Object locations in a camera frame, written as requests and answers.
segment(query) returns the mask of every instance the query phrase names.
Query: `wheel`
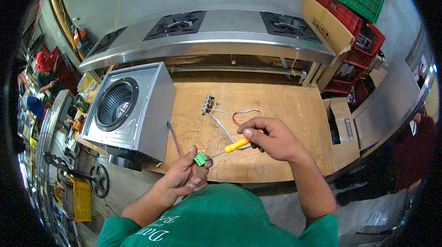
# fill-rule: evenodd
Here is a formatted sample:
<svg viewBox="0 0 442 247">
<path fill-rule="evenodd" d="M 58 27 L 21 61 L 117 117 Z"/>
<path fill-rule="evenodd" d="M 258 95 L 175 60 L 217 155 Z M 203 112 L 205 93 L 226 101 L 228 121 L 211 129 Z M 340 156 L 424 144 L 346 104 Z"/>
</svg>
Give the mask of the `wheel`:
<svg viewBox="0 0 442 247">
<path fill-rule="evenodd" d="M 95 178 L 95 181 L 89 180 L 92 192 L 98 198 L 104 198 L 109 192 L 109 175 L 108 171 L 102 164 L 95 164 L 89 171 L 89 176 Z"/>
</svg>

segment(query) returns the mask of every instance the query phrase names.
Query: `green terminal block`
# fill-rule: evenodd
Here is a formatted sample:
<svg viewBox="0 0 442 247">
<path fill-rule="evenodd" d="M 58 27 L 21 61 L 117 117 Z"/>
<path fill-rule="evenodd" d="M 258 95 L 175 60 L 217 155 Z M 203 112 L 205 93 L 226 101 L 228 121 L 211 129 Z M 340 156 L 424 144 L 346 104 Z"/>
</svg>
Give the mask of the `green terminal block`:
<svg viewBox="0 0 442 247">
<path fill-rule="evenodd" d="M 199 151 L 198 154 L 194 157 L 194 160 L 198 164 L 198 166 L 202 166 L 207 161 L 206 155 L 202 151 Z"/>
</svg>

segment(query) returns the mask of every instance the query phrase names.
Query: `person in red shirt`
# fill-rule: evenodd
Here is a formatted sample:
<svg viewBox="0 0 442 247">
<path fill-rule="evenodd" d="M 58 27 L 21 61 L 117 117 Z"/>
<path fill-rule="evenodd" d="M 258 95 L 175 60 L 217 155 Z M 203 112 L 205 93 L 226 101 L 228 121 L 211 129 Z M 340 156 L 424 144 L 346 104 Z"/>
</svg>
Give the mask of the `person in red shirt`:
<svg viewBox="0 0 442 247">
<path fill-rule="evenodd" d="M 42 48 L 41 51 L 37 53 L 35 60 L 37 61 L 36 77 L 39 87 L 38 92 L 44 93 L 49 90 L 53 98 L 57 97 L 58 92 L 64 89 L 63 85 L 55 76 L 58 61 L 58 47 L 56 47 L 52 53 L 49 53 L 46 48 Z"/>
<path fill-rule="evenodd" d="M 338 193 L 336 200 L 340 206 L 346 206 L 351 201 L 378 198 L 405 188 L 412 191 L 427 177 L 434 159 L 436 124 L 431 117 L 419 112 L 413 120 L 417 123 L 415 135 L 409 134 L 387 154 L 374 155 L 374 159 L 367 161 L 366 167 L 345 174 L 335 183 L 336 189 L 366 183 Z"/>
</svg>

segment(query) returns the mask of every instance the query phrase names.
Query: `stacked crate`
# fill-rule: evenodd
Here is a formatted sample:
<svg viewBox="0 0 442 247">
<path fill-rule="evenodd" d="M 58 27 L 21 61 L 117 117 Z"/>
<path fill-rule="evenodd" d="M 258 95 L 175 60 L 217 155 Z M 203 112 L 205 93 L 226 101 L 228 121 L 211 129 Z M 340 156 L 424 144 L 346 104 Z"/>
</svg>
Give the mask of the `stacked crate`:
<svg viewBox="0 0 442 247">
<path fill-rule="evenodd" d="M 335 0 L 316 0 L 327 8 L 355 36 L 351 50 L 325 87 L 327 97 L 346 97 L 368 69 L 385 37 L 372 23 L 363 21 L 350 9 Z"/>
</svg>

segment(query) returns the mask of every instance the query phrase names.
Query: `wooden workbench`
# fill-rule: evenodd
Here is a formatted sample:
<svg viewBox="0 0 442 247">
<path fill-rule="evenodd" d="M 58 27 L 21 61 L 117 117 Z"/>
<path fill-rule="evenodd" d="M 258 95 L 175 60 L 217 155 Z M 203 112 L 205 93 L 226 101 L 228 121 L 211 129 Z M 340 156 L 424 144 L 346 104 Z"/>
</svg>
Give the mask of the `wooden workbench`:
<svg viewBox="0 0 442 247">
<path fill-rule="evenodd" d="M 198 150 L 213 156 L 231 142 L 209 115 L 202 115 L 205 95 L 219 97 L 216 109 L 237 112 L 247 109 L 260 109 L 266 117 L 277 117 L 284 121 L 311 154 L 324 175 L 334 172 L 332 140 L 327 116 L 320 93 L 316 87 L 304 88 L 293 85 L 270 85 L 235 82 L 174 82 L 177 89 L 171 126 L 180 144 L 183 155 L 195 144 Z M 90 92 L 88 101 L 92 102 L 97 91 Z M 214 112 L 234 140 L 241 135 L 236 133 L 238 125 L 231 115 Z M 236 116 L 246 120 L 259 116 L 251 112 Z M 98 152 L 106 154 L 102 148 L 92 145 L 78 134 L 74 138 Z M 178 160 L 171 134 L 169 133 L 165 163 L 156 168 L 154 164 L 147 169 L 165 173 Z M 219 182 L 279 182 L 293 180 L 290 167 L 257 149 L 236 150 L 214 159 L 209 180 Z"/>
</svg>

